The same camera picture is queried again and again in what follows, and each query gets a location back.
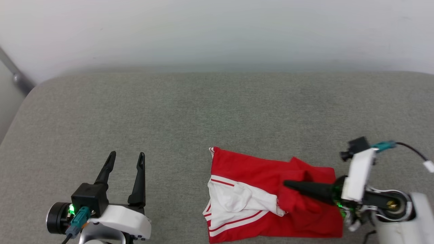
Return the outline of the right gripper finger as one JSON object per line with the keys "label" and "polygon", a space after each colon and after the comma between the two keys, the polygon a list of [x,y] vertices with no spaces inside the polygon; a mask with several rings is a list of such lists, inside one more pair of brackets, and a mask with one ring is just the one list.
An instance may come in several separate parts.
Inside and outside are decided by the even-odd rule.
{"label": "right gripper finger", "polygon": [[301,195],[307,196],[326,204],[334,205],[334,194],[332,184],[318,182],[296,182],[292,180],[283,181],[283,185],[298,191]]}

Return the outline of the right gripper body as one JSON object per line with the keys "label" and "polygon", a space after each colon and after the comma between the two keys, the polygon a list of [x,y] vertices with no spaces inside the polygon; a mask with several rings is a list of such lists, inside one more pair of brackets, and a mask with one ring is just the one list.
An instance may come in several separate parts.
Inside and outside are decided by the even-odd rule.
{"label": "right gripper body", "polygon": [[377,210],[377,207],[362,202],[376,151],[376,148],[370,148],[354,154],[348,175],[343,183],[336,187],[340,191],[335,193],[334,201],[341,212],[345,213],[344,225],[350,231],[356,231],[361,227],[365,212]]}

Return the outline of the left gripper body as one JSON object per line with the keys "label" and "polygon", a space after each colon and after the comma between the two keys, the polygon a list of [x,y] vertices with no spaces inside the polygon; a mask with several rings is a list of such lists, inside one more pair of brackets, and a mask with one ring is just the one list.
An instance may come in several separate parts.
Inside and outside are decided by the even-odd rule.
{"label": "left gripper body", "polygon": [[110,204],[100,217],[89,207],[57,202],[46,216],[48,232],[65,235],[65,242],[134,242],[151,237],[151,222],[142,208]]}

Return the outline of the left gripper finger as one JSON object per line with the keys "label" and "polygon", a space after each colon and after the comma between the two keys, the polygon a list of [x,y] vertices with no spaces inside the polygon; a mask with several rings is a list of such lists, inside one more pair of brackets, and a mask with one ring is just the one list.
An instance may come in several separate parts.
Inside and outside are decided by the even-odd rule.
{"label": "left gripper finger", "polygon": [[137,161],[137,173],[132,193],[128,197],[129,206],[145,207],[145,154],[141,152]]}
{"label": "left gripper finger", "polygon": [[113,171],[114,168],[115,158],[116,158],[116,152],[115,151],[110,152],[94,184],[107,185],[107,181],[109,179],[110,173]]}

